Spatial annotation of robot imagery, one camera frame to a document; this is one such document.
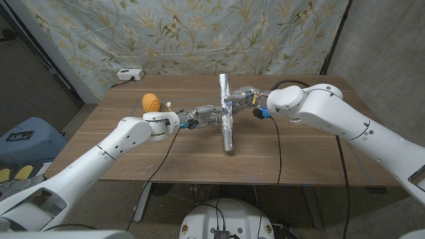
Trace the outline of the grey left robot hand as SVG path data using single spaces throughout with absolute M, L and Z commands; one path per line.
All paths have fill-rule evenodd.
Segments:
M 200 129 L 209 125 L 221 124 L 221 118 L 224 110 L 220 106 L 205 105 L 186 112 L 181 110 L 177 112 L 180 126 L 187 129 Z

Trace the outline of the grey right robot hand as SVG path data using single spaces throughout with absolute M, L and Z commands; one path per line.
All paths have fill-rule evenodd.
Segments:
M 253 86 L 243 86 L 231 93 L 225 101 L 232 104 L 232 114 L 235 116 L 249 108 L 266 109 L 270 90 L 260 90 Z

